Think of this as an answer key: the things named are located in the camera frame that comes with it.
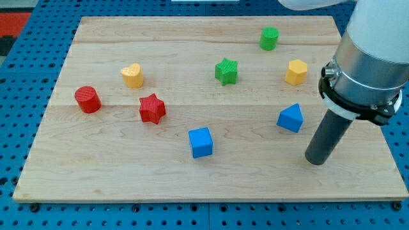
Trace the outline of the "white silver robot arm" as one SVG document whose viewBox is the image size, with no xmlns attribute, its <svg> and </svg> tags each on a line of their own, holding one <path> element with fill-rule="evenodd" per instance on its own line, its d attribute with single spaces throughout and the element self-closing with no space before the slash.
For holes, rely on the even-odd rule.
<svg viewBox="0 0 409 230">
<path fill-rule="evenodd" d="M 408 81 L 408 0 L 358 0 L 319 91 L 338 116 L 384 125 Z"/>
</svg>

